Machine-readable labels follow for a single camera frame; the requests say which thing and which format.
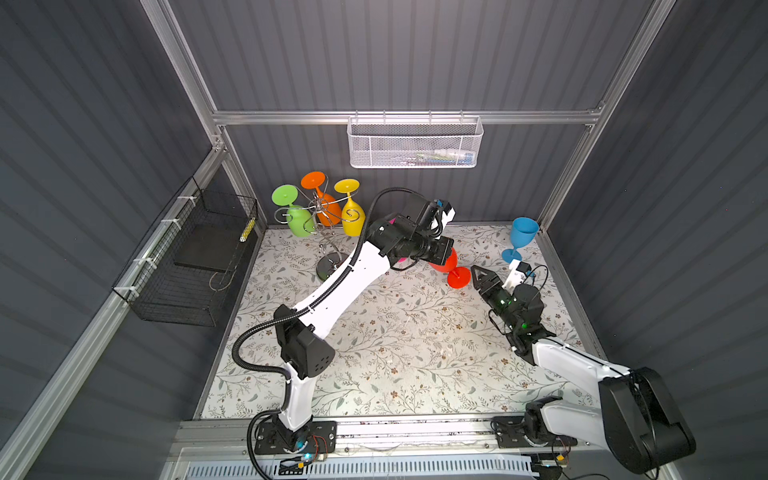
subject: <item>corrugated wall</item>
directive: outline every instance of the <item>corrugated wall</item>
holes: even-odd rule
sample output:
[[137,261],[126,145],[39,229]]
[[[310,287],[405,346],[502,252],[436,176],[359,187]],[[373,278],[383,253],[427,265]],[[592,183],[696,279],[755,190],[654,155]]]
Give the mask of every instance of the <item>corrugated wall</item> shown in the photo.
[[593,108],[649,2],[173,0],[220,110]]
[[609,357],[664,376],[685,478],[762,478],[768,2],[678,2],[551,236]]
[[[0,2],[0,79],[3,445],[210,144],[139,2]],[[129,316],[28,478],[153,478],[215,336]]]
[[[220,110],[470,111],[596,107],[650,2],[171,4]],[[360,179],[364,207],[406,186],[473,221],[538,217],[582,131],[486,125],[474,169],[356,170],[343,127],[230,127],[268,217],[275,187],[320,169]]]
[[[427,198],[443,198],[456,209],[456,220],[536,218],[578,141],[581,125],[489,125],[485,128],[478,166],[469,169],[356,169],[349,165],[343,126],[228,127],[253,188],[265,199],[269,222],[278,208],[272,190],[281,184],[300,187],[304,174],[325,172],[328,192],[341,198],[333,183],[360,180],[356,198],[365,208],[387,187],[407,187]],[[403,205],[398,194],[383,197],[378,211],[387,214]],[[306,200],[300,197],[300,204]]]

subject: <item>floral patterned surface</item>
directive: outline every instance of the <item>floral patterned surface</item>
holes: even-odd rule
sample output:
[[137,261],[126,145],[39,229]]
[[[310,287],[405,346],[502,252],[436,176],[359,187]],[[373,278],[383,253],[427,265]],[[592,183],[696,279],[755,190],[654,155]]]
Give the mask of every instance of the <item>floral patterned surface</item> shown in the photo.
[[[509,227],[447,227],[445,235],[455,241],[459,265],[477,264],[505,276],[501,251],[510,246]],[[356,239],[334,239],[342,251],[354,249]],[[321,243],[319,235],[266,232],[202,418],[248,417],[280,405],[282,378],[234,365],[231,345],[246,329],[271,319],[281,303],[293,306],[320,285],[315,264]],[[543,263],[535,241],[520,251],[532,266]],[[593,404],[576,386],[518,358],[488,321],[488,307],[472,285],[454,290],[445,279],[421,262],[406,272],[390,270],[352,303],[326,339],[336,358],[318,380],[315,415],[512,412],[553,393]],[[581,348],[552,279],[541,298],[542,323]],[[274,329],[252,336],[241,354],[249,362],[282,364]]]

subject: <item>white vent grille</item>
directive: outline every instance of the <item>white vent grille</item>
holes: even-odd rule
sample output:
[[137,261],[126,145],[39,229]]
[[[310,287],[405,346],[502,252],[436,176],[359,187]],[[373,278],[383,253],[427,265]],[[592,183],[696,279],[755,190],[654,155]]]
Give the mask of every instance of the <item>white vent grille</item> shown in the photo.
[[[261,460],[260,465],[272,478],[391,478],[427,475],[467,477],[471,475],[507,475],[537,478],[531,459],[520,455],[476,454],[403,456],[375,458],[329,458],[304,468],[302,475],[278,475],[277,460]],[[191,462],[187,480],[260,480],[253,466],[245,461]]]
[[483,128],[480,118],[455,122],[349,118],[349,163],[354,168],[471,168],[477,164]]

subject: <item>round stand base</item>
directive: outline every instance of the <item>round stand base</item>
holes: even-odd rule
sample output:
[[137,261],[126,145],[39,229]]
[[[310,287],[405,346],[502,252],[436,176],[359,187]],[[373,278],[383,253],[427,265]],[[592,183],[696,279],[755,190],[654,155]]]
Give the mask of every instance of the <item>round stand base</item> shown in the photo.
[[466,266],[457,266],[448,274],[448,285],[451,288],[464,288],[469,285],[470,280],[472,280],[472,272]]
[[523,256],[517,250],[508,248],[502,252],[502,259],[506,263],[512,263],[513,260],[523,260]]
[[341,256],[339,256],[338,253],[332,252],[327,255],[325,255],[323,258],[317,261],[317,268],[315,271],[317,272],[317,277],[325,282],[328,280],[328,277],[333,275],[333,272],[335,272],[339,266],[346,260],[348,255],[345,253],[342,253]]

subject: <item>yellow wine glass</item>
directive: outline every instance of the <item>yellow wine glass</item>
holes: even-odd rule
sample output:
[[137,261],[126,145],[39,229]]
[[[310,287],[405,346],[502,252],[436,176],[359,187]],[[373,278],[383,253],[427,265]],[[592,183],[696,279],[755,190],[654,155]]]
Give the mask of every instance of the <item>yellow wine glass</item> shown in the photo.
[[362,224],[366,221],[366,214],[362,207],[352,200],[352,192],[360,188],[360,182],[354,178],[345,178],[339,180],[333,189],[340,194],[346,194],[346,204],[341,213],[341,224],[344,227],[344,233],[350,237],[359,237],[362,230]]

